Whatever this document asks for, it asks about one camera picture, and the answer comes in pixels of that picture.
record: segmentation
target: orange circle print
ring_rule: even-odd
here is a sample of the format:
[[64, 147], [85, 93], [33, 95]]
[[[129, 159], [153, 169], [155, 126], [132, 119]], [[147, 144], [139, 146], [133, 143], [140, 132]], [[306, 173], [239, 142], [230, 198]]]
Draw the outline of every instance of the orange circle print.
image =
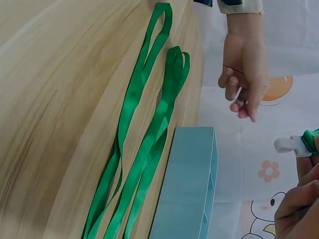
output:
[[293, 86], [293, 81], [292, 76], [272, 78], [263, 101], [274, 101], [286, 95]]

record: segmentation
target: wooden table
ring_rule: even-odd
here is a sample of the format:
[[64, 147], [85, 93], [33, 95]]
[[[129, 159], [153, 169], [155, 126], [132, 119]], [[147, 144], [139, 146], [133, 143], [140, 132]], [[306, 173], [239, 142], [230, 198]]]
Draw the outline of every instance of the wooden table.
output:
[[[0, 238], [81, 238], [156, 2], [0, 1]], [[156, 107], [167, 50], [181, 46], [191, 71], [131, 238], [148, 237], [174, 128], [196, 122], [203, 52], [191, 5], [171, 1], [170, 38], [125, 141], [131, 162]]]

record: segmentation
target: blue cardboard box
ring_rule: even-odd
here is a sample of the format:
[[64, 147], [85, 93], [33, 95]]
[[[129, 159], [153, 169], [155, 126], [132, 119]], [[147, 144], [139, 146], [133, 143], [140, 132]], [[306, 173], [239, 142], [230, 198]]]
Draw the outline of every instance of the blue cardboard box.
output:
[[206, 239], [218, 153], [213, 127], [178, 127], [150, 239]]

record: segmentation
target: person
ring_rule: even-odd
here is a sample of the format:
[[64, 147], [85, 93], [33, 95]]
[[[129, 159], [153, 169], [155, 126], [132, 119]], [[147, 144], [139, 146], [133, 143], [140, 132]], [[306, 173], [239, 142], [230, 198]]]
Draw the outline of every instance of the person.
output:
[[[212, 0], [195, 1], [212, 6]], [[220, 11], [227, 16], [228, 26], [218, 85], [226, 89], [226, 99], [234, 101], [231, 111], [237, 112], [241, 119], [250, 117], [256, 122], [259, 103], [270, 81], [263, 34], [263, 3], [262, 0], [217, 2]]]
[[[319, 150], [319, 137], [315, 138]], [[289, 190], [275, 213], [277, 239], [319, 238], [319, 155], [297, 158], [298, 186]]]

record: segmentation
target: cartoon character print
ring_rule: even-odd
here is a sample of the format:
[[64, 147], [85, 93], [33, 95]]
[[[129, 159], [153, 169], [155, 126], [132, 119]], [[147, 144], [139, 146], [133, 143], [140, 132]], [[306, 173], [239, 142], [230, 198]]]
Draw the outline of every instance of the cartoon character print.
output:
[[250, 227], [250, 232], [242, 239], [276, 239], [274, 216], [284, 197], [285, 193], [280, 192], [271, 199], [253, 201], [250, 208], [255, 220]]

